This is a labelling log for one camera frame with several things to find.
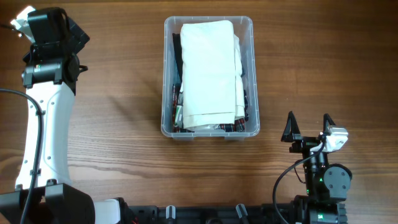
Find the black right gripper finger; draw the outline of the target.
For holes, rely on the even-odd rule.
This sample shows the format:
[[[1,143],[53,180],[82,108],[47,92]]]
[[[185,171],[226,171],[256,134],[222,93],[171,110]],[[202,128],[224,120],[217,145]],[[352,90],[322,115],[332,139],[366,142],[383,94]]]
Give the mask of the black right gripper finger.
[[[301,133],[293,111],[288,113],[287,123],[282,133],[281,140],[301,140]]]
[[[335,122],[332,120],[328,113],[323,115],[323,132],[327,133],[331,127],[335,126]]]

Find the red navy plaid shirt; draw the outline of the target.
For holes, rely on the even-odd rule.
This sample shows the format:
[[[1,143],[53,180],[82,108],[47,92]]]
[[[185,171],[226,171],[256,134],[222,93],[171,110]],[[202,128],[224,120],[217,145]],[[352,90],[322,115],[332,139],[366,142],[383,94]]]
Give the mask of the red navy plaid shirt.
[[[182,92],[181,84],[173,84],[173,103],[172,103],[172,131],[174,133],[192,133],[193,131],[184,129],[183,124],[177,123],[177,118],[182,120]],[[244,118],[237,119],[233,124],[217,124],[216,129],[222,129],[225,132],[243,132],[245,130],[245,122],[249,121],[248,109],[248,96],[244,90]]]

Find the cream cloth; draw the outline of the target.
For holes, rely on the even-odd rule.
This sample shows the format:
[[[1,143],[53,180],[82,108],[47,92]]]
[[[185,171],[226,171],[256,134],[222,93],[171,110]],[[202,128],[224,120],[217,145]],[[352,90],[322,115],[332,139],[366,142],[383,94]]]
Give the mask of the cream cloth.
[[[244,118],[243,70],[233,24],[184,24],[180,38],[184,128]]]

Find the black garment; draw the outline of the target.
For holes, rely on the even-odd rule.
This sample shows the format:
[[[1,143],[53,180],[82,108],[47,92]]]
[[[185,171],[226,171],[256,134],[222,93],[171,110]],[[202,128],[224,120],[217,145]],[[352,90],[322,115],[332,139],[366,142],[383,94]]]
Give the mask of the black garment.
[[[173,43],[174,43],[174,52],[175,52],[175,62],[177,65],[177,71],[180,81],[182,82],[183,75],[183,60],[182,60],[182,45],[180,34],[173,33],[172,34]]]

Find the white printed t-shirt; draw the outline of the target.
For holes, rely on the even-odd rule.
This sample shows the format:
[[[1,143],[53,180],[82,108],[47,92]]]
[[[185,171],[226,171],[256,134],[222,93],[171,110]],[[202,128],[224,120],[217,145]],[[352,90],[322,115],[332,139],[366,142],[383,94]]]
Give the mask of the white printed t-shirt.
[[[183,106],[177,104],[175,107],[173,132],[176,132],[176,133],[195,132],[195,131],[201,131],[201,130],[207,130],[207,129],[217,129],[218,126],[219,126],[218,124],[205,124],[205,125],[194,126],[194,127],[186,129],[186,128],[184,128],[184,125],[183,125]]]

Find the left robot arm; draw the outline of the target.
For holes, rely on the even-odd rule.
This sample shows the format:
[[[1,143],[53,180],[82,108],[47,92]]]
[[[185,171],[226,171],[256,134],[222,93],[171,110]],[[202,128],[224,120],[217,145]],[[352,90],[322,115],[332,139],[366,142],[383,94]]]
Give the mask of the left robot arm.
[[[21,170],[14,191],[1,195],[1,214],[11,223],[127,223],[123,199],[94,202],[72,187],[68,171],[76,81],[87,69],[78,53],[88,36],[59,7],[29,12],[14,25],[31,41],[22,74],[29,118]]]

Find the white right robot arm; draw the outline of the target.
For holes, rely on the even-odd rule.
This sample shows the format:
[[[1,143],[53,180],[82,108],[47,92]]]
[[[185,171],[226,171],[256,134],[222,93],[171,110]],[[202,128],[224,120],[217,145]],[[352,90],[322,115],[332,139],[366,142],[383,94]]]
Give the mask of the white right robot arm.
[[[291,144],[290,153],[301,154],[278,177],[272,192],[272,203],[281,223],[347,223],[345,204],[353,178],[341,164],[330,164],[328,155],[339,151],[348,140],[348,131],[337,126],[329,114],[323,115],[323,130],[317,137],[303,136],[293,112],[288,113],[281,141]],[[297,166],[303,166],[306,195],[296,196],[288,208],[276,202],[276,190],[282,178]]]

